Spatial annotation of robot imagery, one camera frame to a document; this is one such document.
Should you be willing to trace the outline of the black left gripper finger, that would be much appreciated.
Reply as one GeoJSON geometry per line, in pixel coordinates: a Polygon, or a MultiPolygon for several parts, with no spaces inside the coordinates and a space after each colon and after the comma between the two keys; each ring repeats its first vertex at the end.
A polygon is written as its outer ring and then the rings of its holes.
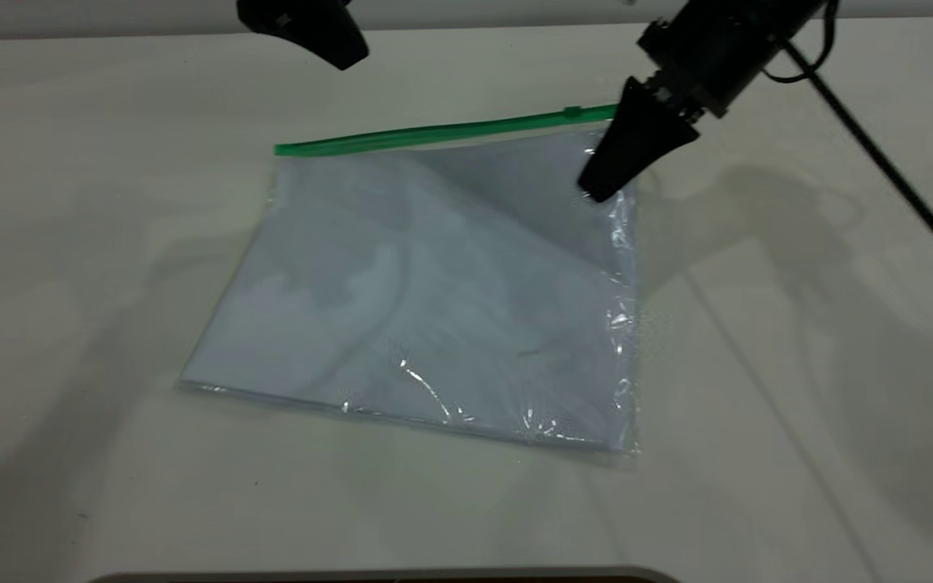
{"type": "Polygon", "coordinates": [[[370,54],[347,4],[347,1],[297,3],[296,43],[338,70],[351,69],[370,54]]]}
{"type": "Polygon", "coordinates": [[[342,1],[238,1],[237,18],[248,30],[307,49],[340,69],[336,36],[342,1]]]}

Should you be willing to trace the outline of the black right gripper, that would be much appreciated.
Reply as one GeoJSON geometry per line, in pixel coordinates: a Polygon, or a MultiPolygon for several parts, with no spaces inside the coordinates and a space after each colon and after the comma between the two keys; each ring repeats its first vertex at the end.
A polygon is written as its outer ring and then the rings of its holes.
{"type": "MultiPolygon", "coordinates": [[[[688,1],[673,19],[658,19],[638,38],[658,67],[645,84],[689,121],[705,113],[721,118],[782,44],[826,7],[825,1],[688,1]]],[[[592,202],[606,202],[700,137],[648,88],[628,78],[611,124],[582,169],[578,187],[592,202]]]]}

